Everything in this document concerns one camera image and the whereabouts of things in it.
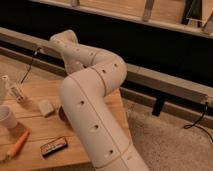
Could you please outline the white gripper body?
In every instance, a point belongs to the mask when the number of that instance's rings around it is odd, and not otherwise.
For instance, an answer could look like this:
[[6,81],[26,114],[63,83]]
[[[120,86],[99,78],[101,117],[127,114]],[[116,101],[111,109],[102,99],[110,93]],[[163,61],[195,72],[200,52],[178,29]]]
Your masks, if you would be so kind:
[[72,59],[71,57],[64,56],[63,61],[67,74],[72,74],[83,69],[83,65],[77,60]]

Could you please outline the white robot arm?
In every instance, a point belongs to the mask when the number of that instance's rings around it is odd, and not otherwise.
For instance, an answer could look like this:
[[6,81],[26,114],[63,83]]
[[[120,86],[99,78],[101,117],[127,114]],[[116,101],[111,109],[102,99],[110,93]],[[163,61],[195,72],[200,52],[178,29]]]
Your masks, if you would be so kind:
[[149,171],[104,101],[126,78],[124,60],[78,43],[71,30],[53,35],[50,43],[68,73],[60,87],[62,108],[96,171]]

